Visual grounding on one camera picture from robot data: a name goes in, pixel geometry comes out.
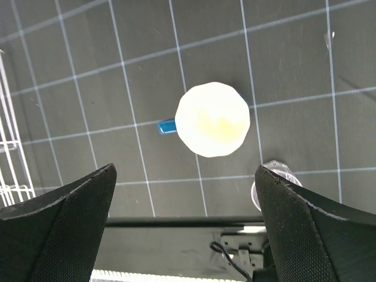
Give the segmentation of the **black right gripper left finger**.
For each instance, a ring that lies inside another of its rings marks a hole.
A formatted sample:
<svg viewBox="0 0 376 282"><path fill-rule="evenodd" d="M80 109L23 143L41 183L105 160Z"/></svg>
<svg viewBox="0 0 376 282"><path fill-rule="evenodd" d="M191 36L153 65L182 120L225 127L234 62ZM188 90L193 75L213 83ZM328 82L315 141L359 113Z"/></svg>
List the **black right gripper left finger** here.
<svg viewBox="0 0 376 282"><path fill-rule="evenodd" d="M116 178L110 163L1 208L1 281L89 281Z"/></svg>

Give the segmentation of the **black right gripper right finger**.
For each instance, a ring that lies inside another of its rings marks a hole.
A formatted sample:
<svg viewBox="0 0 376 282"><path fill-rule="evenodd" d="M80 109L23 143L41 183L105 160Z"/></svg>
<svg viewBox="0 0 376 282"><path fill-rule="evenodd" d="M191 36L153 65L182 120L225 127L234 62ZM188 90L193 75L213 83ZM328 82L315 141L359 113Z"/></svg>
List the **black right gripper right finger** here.
<svg viewBox="0 0 376 282"><path fill-rule="evenodd" d="M375 215L273 178L263 220L279 281L375 281Z"/></svg>

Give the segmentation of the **clear drinking glass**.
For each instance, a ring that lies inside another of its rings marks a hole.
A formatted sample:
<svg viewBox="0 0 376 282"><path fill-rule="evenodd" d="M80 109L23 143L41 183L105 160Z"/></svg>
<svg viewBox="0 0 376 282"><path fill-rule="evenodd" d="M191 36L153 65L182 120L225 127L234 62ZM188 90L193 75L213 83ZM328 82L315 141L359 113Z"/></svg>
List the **clear drinking glass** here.
<svg viewBox="0 0 376 282"><path fill-rule="evenodd" d="M271 160L262 164L262 166L273 172L274 174L288 180L289 182L303 186L302 183L298 180L297 176L292 172L292 170L283 162L278 160ZM261 172L260 175L256 175L254 182L251 186L251 199L255 207L260 211L263 212L263 206L261 201L264 201L267 192L273 192L273 188L270 186L273 184L273 178L271 177L270 173L266 173L264 170Z"/></svg>

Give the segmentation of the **faceted blue mug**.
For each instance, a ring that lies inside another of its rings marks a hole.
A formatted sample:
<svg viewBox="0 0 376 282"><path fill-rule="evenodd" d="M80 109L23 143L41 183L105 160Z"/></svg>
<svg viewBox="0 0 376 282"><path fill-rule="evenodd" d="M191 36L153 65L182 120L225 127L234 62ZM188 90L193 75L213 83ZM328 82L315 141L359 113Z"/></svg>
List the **faceted blue mug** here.
<svg viewBox="0 0 376 282"><path fill-rule="evenodd" d="M157 124L160 134L176 133L194 154L222 157L245 141L251 124L248 103L234 87L209 82L189 89L179 100L174 118Z"/></svg>

